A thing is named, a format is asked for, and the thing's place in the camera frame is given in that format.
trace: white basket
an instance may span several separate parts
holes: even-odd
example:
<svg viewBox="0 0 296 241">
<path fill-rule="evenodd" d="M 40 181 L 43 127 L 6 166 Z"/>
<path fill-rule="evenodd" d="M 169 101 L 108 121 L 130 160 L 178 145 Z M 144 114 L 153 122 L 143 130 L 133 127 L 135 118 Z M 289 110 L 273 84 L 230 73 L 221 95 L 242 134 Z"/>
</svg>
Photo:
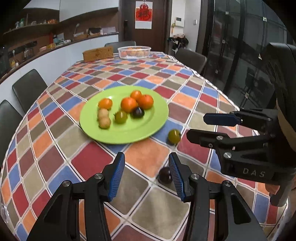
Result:
<svg viewBox="0 0 296 241">
<path fill-rule="evenodd" d="M 118 48 L 118 53 L 122 59 L 139 59 L 147 58 L 150 50 L 151 48 L 146 46 L 127 46 Z"/>
</svg>

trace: chair backrest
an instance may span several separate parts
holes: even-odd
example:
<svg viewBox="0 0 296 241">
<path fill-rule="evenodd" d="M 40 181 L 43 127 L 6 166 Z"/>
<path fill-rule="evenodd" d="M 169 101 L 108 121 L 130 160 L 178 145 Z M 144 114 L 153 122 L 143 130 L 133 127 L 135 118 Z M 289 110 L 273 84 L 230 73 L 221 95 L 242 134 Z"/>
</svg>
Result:
<svg viewBox="0 0 296 241">
<path fill-rule="evenodd" d="M 188 49 L 180 48 L 175 58 L 187 67 L 201 73 L 207 62 L 207 57 Z"/>
<path fill-rule="evenodd" d="M 106 43 L 105 47 L 112 46 L 113 53 L 118 53 L 118 48 L 126 47 L 126 46 L 136 46 L 135 41 L 123 41 L 123 42 L 113 42 L 113 43 Z"/>
<path fill-rule="evenodd" d="M 22 116 L 7 100 L 0 103 L 0 166 L 2 166 L 8 145 L 21 120 Z"/>
<path fill-rule="evenodd" d="M 46 83 L 35 69 L 26 73 L 12 86 L 25 113 L 46 88 Z"/>
</svg>

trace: checkered tablecloth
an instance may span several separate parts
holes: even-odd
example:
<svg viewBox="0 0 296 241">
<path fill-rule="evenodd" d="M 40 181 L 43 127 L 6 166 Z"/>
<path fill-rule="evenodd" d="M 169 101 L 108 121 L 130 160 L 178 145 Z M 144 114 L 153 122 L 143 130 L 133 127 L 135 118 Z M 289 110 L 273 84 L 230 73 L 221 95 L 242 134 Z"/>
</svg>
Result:
<svg viewBox="0 0 296 241">
<path fill-rule="evenodd" d="M 88 138 L 79 126 L 84 104 L 95 94 L 121 85 L 143 86 L 167 101 L 169 117 L 153 136 L 126 145 L 106 145 Z M 182 163 L 207 180 L 231 180 L 253 210 L 266 235 L 275 232 L 286 206 L 269 204 L 264 184 L 224 176 L 215 151 L 189 143 L 190 128 L 227 133 L 230 137 L 251 136 L 251 129 L 210 126 L 203 122 L 207 112 L 235 110 L 204 78 L 163 53 L 151 53 L 141 60 L 118 56 L 93 62 L 77 62 L 38 98 L 25 115 L 1 171 L 1 203 L 7 207 L 7 225 L 25 241 L 37 217 L 64 180 L 87 180 L 113 161 L 118 151 L 126 166 L 118 194 L 105 204 L 113 240 L 182 240 L 189 204 L 177 197 L 174 185 L 157 181 L 159 170 L 175 151 Z M 178 129 L 177 146 L 166 143 L 168 132 Z M 213 239 L 214 202 L 210 203 L 209 240 Z M 86 239 L 84 202 L 79 206 L 82 240 Z"/>
</svg>

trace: orange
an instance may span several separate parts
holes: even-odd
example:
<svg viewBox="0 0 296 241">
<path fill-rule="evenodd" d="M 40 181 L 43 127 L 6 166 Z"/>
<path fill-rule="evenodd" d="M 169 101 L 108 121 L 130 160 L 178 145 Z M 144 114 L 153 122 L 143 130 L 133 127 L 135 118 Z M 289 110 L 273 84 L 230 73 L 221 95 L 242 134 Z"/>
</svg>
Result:
<svg viewBox="0 0 296 241">
<path fill-rule="evenodd" d="M 131 111 L 138 106 L 137 101 L 131 97 L 123 98 L 120 107 L 126 113 L 131 113 Z"/>
<path fill-rule="evenodd" d="M 142 93 L 141 91 L 138 91 L 138 90 L 134 90 L 132 93 L 131 93 L 131 98 L 135 99 L 136 101 L 142 96 Z"/>
<path fill-rule="evenodd" d="M 138 105 L 144 110 L 148 110 L 153 106 L 154 100 L 151 95 L 142 95 L 138 99 Z"/>
<path fill-rule="evenodd" d="M 104 98 L 104 99 L 101 99 L 100 102 L 98 103 L 98 107 L 100 109 L 111 109 L 112 107 L 112 100 L 111 99 L 108 99 L 108 98 Z"/>
</svg>

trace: kitchen utensil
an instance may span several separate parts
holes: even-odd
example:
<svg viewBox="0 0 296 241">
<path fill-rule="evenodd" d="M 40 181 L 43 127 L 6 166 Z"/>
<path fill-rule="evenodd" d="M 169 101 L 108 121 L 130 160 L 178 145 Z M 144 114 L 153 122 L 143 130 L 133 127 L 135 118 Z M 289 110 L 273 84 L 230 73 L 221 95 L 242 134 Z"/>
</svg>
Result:
<svg viewBox="0 0 296 241">
<path fill-rule="evenodd" d="M 121 100 L 130 96 L 133 90 L 140 90 L 142 94 L 151 95 L 154 106 L 145 111 L 141 119 L 128 119 L 124 124 L 116 124 L 113 115 L 120 109 Z M 113 101 L 109 116 L 111 126 L 103 130 L 97 121 L 98 102 L 103 98 Z M 83 107 L 80 114 L 80 126 L 91 138 L 108 144 L 125 144 L 140 141 L 156 133 L 168 118 L 168 105 L 165 99 L 157 92 L 140 86 L 120 86 L 105 90 L 92 97 Z"/>
</svg>

